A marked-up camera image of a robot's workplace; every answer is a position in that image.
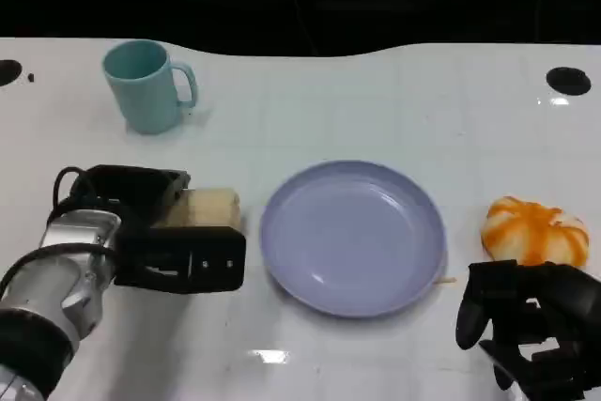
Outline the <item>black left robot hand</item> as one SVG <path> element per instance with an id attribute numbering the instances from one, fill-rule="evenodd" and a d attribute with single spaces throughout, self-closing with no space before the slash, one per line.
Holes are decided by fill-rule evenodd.
<path id="1" fill-rule="evenodd" d="M 76 178 L 69 198 L 81 208 L 108 210 L 124 224 L 150 227 L 176 203 L 191 181 L 181 170 L 100 164 Z"/>

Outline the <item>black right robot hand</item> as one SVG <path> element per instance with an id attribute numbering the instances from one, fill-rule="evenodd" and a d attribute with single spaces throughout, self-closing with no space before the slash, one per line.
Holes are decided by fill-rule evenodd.
<path id="1" fill-rule="evenodd" d="M 502 390 L 582 400 L 600 385 L 600 282 L 564 264 L 474 263 L 455 340 L 480 347 Z"/>

